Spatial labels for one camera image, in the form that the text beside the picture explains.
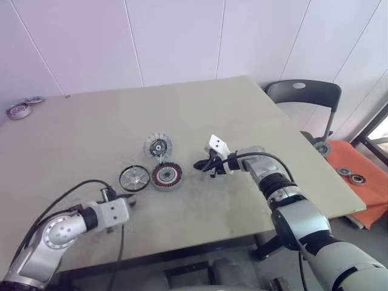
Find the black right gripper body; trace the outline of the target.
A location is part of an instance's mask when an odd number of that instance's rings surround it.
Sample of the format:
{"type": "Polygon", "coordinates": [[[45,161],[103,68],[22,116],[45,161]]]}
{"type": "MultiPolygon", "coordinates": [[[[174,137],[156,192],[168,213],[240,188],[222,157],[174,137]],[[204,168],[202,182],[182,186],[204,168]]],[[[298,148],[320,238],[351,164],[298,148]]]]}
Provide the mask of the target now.
{"type": "Polygon", "coordinates": [[[220,158],[216,152],[209,153],[209,160],[207,163],[207,170],[210,172],[211,178],[216,178],[217,175],[225,175],[224,164],[221,164],[220,158]]]}

